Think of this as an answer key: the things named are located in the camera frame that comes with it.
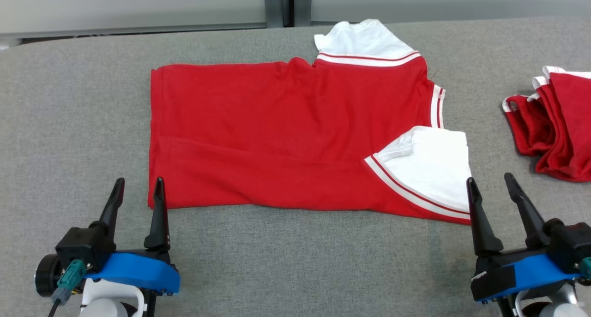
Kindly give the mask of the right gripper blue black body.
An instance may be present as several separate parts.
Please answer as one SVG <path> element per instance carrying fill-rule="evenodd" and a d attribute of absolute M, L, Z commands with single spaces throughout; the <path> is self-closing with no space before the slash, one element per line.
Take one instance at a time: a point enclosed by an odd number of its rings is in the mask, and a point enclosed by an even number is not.
<path fill-rule="evenodd" d="M 543 249 L 478 249 L 476 272 L 470 281 L 473 299 L 481 304 L 516 305 L 524 298 L 557 292 L 582 277 L 582 255 Z"/>

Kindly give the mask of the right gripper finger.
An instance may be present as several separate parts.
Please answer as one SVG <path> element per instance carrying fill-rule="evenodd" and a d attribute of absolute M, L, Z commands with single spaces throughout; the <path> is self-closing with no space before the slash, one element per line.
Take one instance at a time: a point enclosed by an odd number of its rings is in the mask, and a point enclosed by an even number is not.
<path fill-rule="evenodd" d="M 527 248 L 541 248 L 549 244 L 549 237 L 543 231 L 545 221 L 530 198 L 511 173 L 504 174 L 509 197 L 516 204 L 526 233 Z"/>
<path fill-rule="evenodd" d="M 466 187 L 475 256 L 487 257 L 500 254 L 504 246 L 501 240 L 494 235 L 486 213 L 482 208 L 481 192 L 473 177 L 467 179 Z"/>

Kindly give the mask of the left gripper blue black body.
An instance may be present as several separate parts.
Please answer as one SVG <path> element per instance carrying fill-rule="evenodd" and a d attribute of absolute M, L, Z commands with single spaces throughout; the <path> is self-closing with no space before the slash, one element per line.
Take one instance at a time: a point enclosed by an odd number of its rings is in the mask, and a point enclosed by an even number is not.
<path fill-rule="evenodd" d="M 42 297 L 50 297 L 64 285 L 75 293 L 82 291 L 83 282 L 110 281 L 121 285 L 135 286 L 158 295 L 173 295 L 180 291 L 180 274 L 162 254 L 159 258 L 148 257 L 145 251 L 115 252 L 96 271 L 91 263 L 74 259 L 62 263 L 57 254 L 44 256 L 35 270 L 35 290 Z"/>

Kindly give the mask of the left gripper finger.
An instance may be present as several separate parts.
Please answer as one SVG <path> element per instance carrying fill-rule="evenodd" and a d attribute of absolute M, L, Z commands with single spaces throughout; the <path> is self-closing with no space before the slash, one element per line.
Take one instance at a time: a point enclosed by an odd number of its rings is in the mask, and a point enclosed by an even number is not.
<path fill-rule="evenodd" d="M 113 189 L 108 197 L 105 207 L 102 210 L 98 221 L 90 224 L 91 228 L 99 228 L 108 239 L 113 239 L 116 228 L 118 210 L 120 209 L 125 190 L 125 179 L 120 177 L 116 180 Z"/>
<path fill-rule="evenodd" d="M 170 250 L 170 235 L 168 208 L 165 201 L 165 183 L 158 177 L 153 192 L 153 214 L 149 235 L 144 240 L 146 251 L 168 252 Z"/>

